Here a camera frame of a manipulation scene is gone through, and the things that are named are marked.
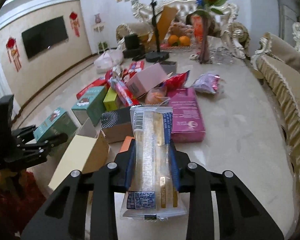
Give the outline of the orange box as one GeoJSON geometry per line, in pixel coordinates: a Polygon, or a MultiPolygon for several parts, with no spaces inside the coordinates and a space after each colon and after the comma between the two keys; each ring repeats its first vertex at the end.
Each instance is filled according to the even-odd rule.
{"type": "Polygon", "coordinates": [[[132,140],[134,140],[134,137],[126,136],[121,145],[119,153],[128,151],[132,140]]]}

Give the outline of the red snack bag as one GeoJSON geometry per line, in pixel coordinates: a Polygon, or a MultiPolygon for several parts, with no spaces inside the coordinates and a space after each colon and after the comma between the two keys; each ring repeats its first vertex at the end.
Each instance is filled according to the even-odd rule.
{"type": "Polygon", "coordinates": [[[167,91],[173,91],[176,89],[183,88],[184,85],[187,83],[189,78],[190,70],[175,74],[169,77],[167,80],[164,81],[164,86],[166,87],[167,91]]]}

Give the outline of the red toothpaste box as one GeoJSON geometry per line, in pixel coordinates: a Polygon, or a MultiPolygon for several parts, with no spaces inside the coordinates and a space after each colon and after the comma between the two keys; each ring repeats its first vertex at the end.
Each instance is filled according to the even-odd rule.
{"type": "Polygon", "coordinates": [[[83,94],[90,88],[93,88],[93,87],[97,87],[97,86],[104,86],[106,87],[106,90],[108,90],[109,86],[106,82],[106,79],[105,77],[100,77],[98,79],[96,79],[95,81],[93,81],[92,83],[90,83],[89,85],[87,85],[86,87],[84,87],[81,91],[79,91],[77,94],[76,94],[76,99],[79,99],[80,97],[83,96],[83,94]]]}

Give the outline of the wall mounted black television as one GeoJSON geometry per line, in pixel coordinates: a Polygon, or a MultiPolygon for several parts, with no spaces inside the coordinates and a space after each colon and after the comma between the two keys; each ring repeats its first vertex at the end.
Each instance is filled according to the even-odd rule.
{"type": "Polygon", "coordinates": [[[63,16],[27,29],[21,33],[21,36],[29,60],[68,39],[63,16]]]}

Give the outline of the pink cardboard box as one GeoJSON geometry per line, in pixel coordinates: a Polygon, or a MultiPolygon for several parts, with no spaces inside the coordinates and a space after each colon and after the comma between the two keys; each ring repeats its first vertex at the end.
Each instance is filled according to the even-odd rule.
{"type": "Polygon", "coordinates": [[[164,71],[161,64],[156,63],[136,73],[129,79],[126,86],[136,98],[139,98],[164,82],[168,77],[169,75],[164,71]]]}

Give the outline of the black dotted box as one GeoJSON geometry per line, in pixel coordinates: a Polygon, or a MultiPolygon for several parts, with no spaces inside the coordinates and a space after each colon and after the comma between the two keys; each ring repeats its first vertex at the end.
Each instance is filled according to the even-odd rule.
{"type": "Polygon", "coordinates": [[[104,112],[101,115],[101,130],[107,143],[124,141],[133,136],[130,107],[104,112]]]}

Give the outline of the red chinese knot decoration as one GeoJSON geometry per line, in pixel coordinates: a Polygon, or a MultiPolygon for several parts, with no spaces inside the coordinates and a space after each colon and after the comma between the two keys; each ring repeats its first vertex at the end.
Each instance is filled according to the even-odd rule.
{"type": "Polygon", "coordinates": [[[71,28],[74,31],[75,36],[80,37],[80,33],[79,33],[80,24],[79,24],[78,15],[74,11],[72,11],[69,15],[69,19],[70,19],[71,28]]]}

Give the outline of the magenta flat box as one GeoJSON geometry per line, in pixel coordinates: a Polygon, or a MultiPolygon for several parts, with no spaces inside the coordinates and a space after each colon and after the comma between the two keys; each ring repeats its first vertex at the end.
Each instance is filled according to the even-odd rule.
{"type": "Polygon", "coordinates": [[[174,143],[202,142],[205,126],[195,90],[180,88],[169,91],[169,106],[173,108],[172,140],[174,143]]]}

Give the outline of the cream box silver end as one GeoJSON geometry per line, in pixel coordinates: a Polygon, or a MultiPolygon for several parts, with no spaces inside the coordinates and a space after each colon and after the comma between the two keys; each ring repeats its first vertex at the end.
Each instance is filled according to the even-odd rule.
{"type": "Polygon", "coordinates": [[[106,163],[108,153],[109,145],[103,133],[98,133],[92,121],[87,119],[65,150],[48,187],[52,191],[57,189],[73,170],[82,174],[97,171],[106,163]]]}

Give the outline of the beige fringed sofa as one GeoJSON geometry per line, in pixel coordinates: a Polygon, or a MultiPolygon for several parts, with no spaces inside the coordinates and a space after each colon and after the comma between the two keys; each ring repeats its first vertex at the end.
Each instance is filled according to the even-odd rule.
{"type": "Polygon", "coordinates": [[[293,23],[292,29],[295,46],[272,33],[265,33],[260,39],[260,49],[251,58],[251,65],[265,78],[279,103],[300,203],[300,23],[293,23]]]}

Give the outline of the lime green small box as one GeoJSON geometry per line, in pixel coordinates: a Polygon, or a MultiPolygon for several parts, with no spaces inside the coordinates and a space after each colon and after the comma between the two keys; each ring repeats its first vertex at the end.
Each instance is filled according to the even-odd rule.
{"type": "Polygon", "coordinates": [[[108,89],[107,94],[103,100],[106,111],[114,111],[119,109],[121,100],[115,90],[111,87],[108,89]]]}

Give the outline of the orange pastry clear packet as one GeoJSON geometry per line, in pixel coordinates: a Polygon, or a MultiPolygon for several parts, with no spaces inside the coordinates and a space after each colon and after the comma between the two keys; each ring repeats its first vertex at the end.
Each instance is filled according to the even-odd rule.
{"type": "Polygon", "coordinates": [[[167,88],[165,86],[152,88],[145,97],[147,105],[164,105],[170,101],[167,96],[167,88]]]}

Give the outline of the red blue glove box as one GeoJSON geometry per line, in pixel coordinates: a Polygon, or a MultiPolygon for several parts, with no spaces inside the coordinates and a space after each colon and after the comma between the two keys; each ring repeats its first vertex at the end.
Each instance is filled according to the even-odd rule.
{"type": "Polygon", "coordinates": [[[133,61],[130,65],[128,69],[125,69],[123,71],[123,78],[126,79],[130,79],[132,78],[136,73],[142,71],[144,69],[145,66],[145,61],[144,60],[140,60],[140,61],[133,61]]]}

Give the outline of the teal green carton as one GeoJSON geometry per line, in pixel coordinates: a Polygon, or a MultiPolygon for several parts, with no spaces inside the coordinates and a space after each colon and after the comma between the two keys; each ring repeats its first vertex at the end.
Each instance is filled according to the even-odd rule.
{"type": "Polygon", "coordinates": [[[77,126],[68,112],[58,107],[36,128],[33,135],[36,142],[42,142],[62,133],[70,137],[76,130],[77,126]]]}

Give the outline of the clear snack wrapper pack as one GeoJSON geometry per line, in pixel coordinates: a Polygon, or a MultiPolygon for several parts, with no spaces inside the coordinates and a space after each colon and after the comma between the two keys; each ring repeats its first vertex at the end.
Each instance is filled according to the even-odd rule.
{"type": "Polygon", "coordinates": [[[134,173],[120,215],[127,219],[167,220],[187,213],[173,184],[171,107],[130,109],[136,146],[134,173]]]}

